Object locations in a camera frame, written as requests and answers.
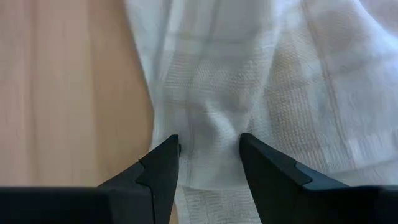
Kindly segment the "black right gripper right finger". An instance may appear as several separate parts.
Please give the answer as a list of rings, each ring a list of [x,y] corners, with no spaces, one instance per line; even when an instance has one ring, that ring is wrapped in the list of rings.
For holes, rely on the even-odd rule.
[[[351,187],[249,133],[239,155],[262,223],[397,223],[397,186]]]

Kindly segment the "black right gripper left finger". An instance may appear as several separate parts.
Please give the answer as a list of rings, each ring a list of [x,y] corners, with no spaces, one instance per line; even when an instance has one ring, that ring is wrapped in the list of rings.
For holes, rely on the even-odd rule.
[[[168,223],[179,156],[171,135],[97,187],[2,187],[1,223]]]

